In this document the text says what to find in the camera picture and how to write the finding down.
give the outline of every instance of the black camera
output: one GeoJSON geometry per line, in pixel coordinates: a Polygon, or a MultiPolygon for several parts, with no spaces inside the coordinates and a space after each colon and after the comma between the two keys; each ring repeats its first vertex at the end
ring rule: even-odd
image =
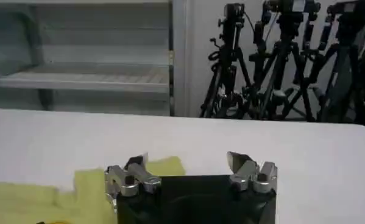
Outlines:
{"type": "Polygon", "coordinates": [[[317,13],[321,9],[321,4],[314,0],[265,0],[264,6],[272,12],[280,13],[317,13]]]}

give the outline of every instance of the yellow cloth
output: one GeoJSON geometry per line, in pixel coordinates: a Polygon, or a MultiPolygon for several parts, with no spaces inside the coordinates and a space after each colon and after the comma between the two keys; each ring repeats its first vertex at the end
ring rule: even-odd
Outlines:
{"type": "MultiPolygon", "coordinates": [[[[148,162],[146,169],[159,176],[184,175],[178,157],[148,162]]],[[[54,187],[0,183],[0,224],[115,224],[116,216],[105,196],[104,171],[77,171],[75,191],[54,187]]]]}

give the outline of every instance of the shelf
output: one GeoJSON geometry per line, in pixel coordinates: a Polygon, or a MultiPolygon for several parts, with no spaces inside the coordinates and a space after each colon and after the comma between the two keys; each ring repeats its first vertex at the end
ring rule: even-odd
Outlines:
{"type": "Polygon", "coordinates": [[[0,0],[0,3],[4,4],[142,4],[166,2],[169,0],[0,0]]]}
{"type": "Polygon", "coordinates": [[[168,93],[167,66],[51,63],[0,77],[0,87],[168,93]]]}

